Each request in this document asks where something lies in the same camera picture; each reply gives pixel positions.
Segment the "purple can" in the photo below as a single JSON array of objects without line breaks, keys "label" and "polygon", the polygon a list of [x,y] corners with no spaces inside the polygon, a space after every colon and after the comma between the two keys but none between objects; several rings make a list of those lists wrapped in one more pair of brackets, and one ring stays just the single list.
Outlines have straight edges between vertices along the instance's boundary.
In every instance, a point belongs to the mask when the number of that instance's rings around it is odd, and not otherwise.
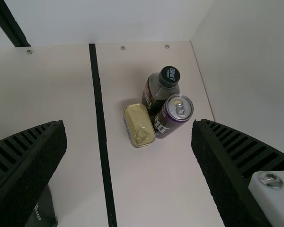
[{"label": "purple can", "polygon": [[184,95],[175,94],[169,97],[160,112],[156,115],[153,127],[156,138],[164,138],[187,122],[194,112],[193,103]]}]

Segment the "dark bottle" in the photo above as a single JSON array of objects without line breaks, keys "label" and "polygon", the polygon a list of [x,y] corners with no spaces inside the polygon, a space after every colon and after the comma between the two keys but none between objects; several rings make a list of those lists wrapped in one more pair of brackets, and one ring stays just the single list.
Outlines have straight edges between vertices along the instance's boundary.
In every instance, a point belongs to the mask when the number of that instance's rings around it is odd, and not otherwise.
[{"label": "dark bottle", "polygon": [[173,94],[180,93],[179,80],[180,73],[172,66],[166,66],[160,73],[153,73],[148,77],[142,104],[146,106],[152,121],[165,101]]}]

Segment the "can lid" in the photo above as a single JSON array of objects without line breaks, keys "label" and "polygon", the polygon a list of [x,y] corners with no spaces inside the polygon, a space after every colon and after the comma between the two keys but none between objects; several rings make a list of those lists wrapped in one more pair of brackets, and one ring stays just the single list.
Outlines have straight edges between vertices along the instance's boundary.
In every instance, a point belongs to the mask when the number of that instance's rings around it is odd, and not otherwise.
[{"label": "can lid", "polygon": [[156,139],[150,117],[143,104],[133,104],[126,107],[124,119],[134,147],[146,146]]},{"label": "can lid", "polygon": [[175,94],[168,99],[169,114],[179,121],[187,121],[194,112],[193,103],[184,95]]},{"label": "can lid", "polygon": [[173,66],[164,67],[159,74],[159,82],[164,87],[174,87],[180,80],[180,72]]}]

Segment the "bottle cap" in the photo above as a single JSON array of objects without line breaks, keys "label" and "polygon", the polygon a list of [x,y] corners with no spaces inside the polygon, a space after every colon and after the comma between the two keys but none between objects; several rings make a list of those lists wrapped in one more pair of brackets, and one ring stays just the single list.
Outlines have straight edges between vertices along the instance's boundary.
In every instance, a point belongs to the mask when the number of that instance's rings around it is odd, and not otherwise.
[{"label": "bottle cap", "polygon": [[180,72],[172,66],[164,67],[159,74],[159,82],[162,86],[171,88],[180,80]]}]

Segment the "hex bolt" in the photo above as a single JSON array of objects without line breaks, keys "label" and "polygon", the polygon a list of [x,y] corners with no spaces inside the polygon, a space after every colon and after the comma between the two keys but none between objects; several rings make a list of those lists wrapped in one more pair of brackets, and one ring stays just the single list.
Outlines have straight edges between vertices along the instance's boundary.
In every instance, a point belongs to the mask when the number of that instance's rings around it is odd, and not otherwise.
[{"label": "hex bolt", "polygon": [[282,179],[277,174],[269,171],[260,172],[258,179],[261,183],[274,189],[280,189],[284,185]]}]

